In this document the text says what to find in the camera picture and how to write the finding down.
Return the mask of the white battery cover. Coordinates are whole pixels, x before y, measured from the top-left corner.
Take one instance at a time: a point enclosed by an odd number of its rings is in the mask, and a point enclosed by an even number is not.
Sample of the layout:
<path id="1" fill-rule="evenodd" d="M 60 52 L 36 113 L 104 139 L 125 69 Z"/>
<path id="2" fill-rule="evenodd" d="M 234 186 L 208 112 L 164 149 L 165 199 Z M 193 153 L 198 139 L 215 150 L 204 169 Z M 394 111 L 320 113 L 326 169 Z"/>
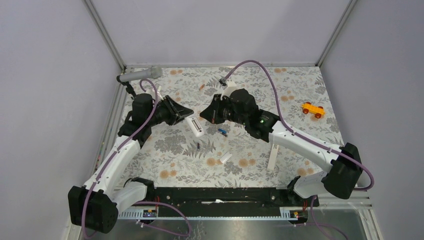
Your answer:
<path id="1" fill-rule="evenodd" d="M 232 157 L 232 154 L 230 152 L 227 152 L 221 157 L 220 162 L 222 164 L 225 164 L 231 157 Z"/>

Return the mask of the blue battery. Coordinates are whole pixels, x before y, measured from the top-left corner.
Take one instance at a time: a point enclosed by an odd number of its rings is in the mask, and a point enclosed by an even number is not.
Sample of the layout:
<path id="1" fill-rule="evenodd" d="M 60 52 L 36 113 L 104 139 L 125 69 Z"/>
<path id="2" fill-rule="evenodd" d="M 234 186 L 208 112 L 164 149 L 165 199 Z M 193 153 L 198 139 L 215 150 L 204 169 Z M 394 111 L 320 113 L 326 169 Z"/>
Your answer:
<path id="1" fill-rule="evenodd" d="M 221 128 L 218 129 L 218 131 L 222 134 L 222 135 L 227 135 L 227 132 Z"/>

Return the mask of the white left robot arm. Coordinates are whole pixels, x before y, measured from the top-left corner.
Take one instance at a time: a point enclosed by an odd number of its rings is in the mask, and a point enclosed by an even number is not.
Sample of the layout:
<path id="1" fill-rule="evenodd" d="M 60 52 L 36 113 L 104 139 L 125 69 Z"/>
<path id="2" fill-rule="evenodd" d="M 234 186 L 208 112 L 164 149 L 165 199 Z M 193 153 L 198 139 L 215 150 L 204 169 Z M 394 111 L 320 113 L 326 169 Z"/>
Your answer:
<path id="1" fill-rule="evenodd" d="M 137 202 L 152 204 L 156 198 L 153 181 L 136 177 L 115 191 L 119 178 L 154 126 L 174 126 L 193 113 L 168 95 L 157 100 L 149 93 L 137 95 L 106 160 L 83 186 L 73 186 L 68 192 L 71 223 L 107 234 L 123 211 Z"/>

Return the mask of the white air conditioner remote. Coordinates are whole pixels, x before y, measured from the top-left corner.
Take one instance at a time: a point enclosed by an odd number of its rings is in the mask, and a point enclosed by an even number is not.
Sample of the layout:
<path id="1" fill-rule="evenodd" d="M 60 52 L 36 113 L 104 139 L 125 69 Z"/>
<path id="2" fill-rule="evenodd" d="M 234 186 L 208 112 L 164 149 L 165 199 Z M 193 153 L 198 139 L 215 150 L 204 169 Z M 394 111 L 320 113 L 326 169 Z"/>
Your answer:
<path id="1" fill-rule="evenodd" d="M 202 125 L 200 124 L 199 120 L 196 117 L 189 116 L 189 117 L 186 117 L 184 120 L 186 121 L 191 131 L 197 138 L 202 137 L 205 134 L 205 131 Z"/>

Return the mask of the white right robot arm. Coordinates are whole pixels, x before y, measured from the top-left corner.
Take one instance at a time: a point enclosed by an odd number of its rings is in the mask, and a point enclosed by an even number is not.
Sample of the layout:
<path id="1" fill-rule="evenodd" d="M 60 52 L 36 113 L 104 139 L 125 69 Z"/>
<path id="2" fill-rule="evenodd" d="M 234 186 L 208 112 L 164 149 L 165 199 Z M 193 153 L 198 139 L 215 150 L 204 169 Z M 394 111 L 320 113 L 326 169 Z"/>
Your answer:
<path id="1" fill-rule="evenodd" d="M 347 200 L 362 175 L 355 145 L 325 143 L 284 124 L 276 114 L 260 109 L 255 98 L 245 89 L 237 89 L 230 96 L 214 95 L 200 117 L 215 125 L 225 121 L 240 124 L 253 138 L 285 147 L 319 166 L 320 172 L 297 176 L 287 186 L 286 198 L 293 206 L 323 193 Z"/>

